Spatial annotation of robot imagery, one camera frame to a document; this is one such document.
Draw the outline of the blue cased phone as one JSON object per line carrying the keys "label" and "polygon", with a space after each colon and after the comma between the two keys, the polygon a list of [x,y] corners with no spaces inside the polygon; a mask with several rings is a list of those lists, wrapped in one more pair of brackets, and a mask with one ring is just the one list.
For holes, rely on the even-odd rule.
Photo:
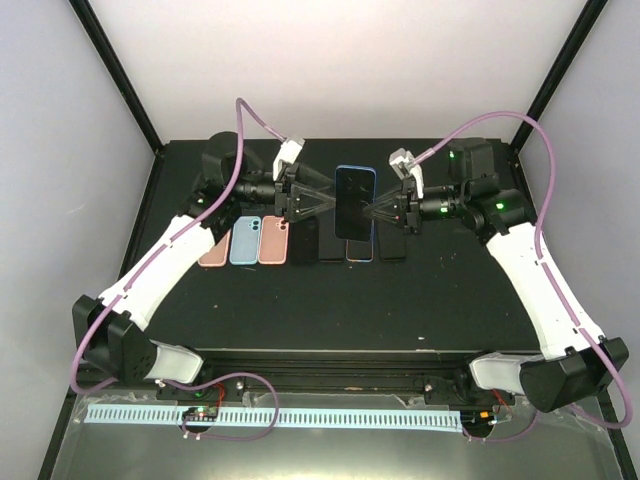
{"label": "blue cased phone", "polygon": [[406,242],[403,232],[395,226],[377,223],[379,256],[385,262],[402,262],[407,257]]}

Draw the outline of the black phone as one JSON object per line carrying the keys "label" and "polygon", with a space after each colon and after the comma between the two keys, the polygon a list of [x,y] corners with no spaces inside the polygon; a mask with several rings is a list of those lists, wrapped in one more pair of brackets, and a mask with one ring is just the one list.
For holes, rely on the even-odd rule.
{"label": "black phone", "polygon": [[293,265],[310,265],[318,261],[319,224],[316,217],[292,223],[289,238],[289,260]]}

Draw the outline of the pink cased phone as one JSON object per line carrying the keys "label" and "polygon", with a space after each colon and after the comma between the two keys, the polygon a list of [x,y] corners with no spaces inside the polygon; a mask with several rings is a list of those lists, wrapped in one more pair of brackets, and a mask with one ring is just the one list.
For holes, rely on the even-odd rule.
{"label": "pink cased phone", "polygon": [[370,239],[364,241],[346,241],[346,259],[354,263],[369,263],[374,258],[374,243]]}
{"label": "pink cased phone", "polygon": [[376,171],[370,167],[339,165],[335,170],[334,233],[343,240],[368,242],[372,219],[365,209],[376,195]]}

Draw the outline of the pink phone case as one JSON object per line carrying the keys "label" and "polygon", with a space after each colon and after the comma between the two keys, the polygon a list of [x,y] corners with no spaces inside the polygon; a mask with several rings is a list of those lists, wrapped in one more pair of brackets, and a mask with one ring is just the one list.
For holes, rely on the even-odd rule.
{"label": "pink phone case", "polygon": [[198,259],[198,265],[203,268],[223,267],[228,258],[229,235],[225,235],[219,243]]}
{"label": "pink phone case", "polygon": [[265,216],[259,240],[258,263],[283,265],[287,259],[289,223],[283,217]]}

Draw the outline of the black phone case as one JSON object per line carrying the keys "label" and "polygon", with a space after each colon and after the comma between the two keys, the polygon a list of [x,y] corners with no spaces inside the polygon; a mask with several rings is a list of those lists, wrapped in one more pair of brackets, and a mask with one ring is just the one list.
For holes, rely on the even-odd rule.
{"label": "black phone case", "polygon": [[345,241],[334,233],[334,220],[330,216],[320,216],[319,219],[319,247],[320,262],[340,263],[345,256]]}

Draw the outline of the blue phone case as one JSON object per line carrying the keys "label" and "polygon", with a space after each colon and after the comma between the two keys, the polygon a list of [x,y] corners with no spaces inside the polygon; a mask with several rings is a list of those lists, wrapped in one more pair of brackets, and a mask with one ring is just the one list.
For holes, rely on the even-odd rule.
{"label": "blue phone case", "polygon": [[261,218],[241,216],[231,235],[229,261],[235,266],[250,266],[258,262]]}

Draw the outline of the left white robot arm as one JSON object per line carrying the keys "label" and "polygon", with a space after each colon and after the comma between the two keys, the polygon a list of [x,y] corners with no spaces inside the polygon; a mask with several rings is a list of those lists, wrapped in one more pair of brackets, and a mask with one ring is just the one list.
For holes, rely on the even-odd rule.
{"label": "left white robot arm", "polygon": [[155,244],[114,285],[72,307],[79,344],[71,373],[86,361],[106,374],[102,387],[139,381],[178,385],[193,399],[214,388],[213,372],[200,354],[150,339],[146,331],[160,304],[201,257],[244,224],[245,204],[271,205],[278,217],[297,223],[334,206],[333,183],[299,162],[305,142],[285,137],[266,170],[235,132],[206,144],[193,191]]}

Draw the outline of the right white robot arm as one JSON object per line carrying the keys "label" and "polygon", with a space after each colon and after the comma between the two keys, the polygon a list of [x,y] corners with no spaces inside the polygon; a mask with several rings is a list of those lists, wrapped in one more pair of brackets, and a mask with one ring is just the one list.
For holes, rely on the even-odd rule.
{"label": "right white robot arm", "polygon": [[397,150],[389,165],[399,187],[365,211],[407,234],[419,233],[426,221],[461,220],[502,268],[533,325],[539,355],[478,356],[455,377],[457,396],[476,403],[502,390],[548,413],[618,381],[629,358],[626,344],[607,337],[582,308],[549,253],[530,201],[501,187],[494,146],[482,138],[453,140],[448,162],[451,182],[427,187],[417,159]]}

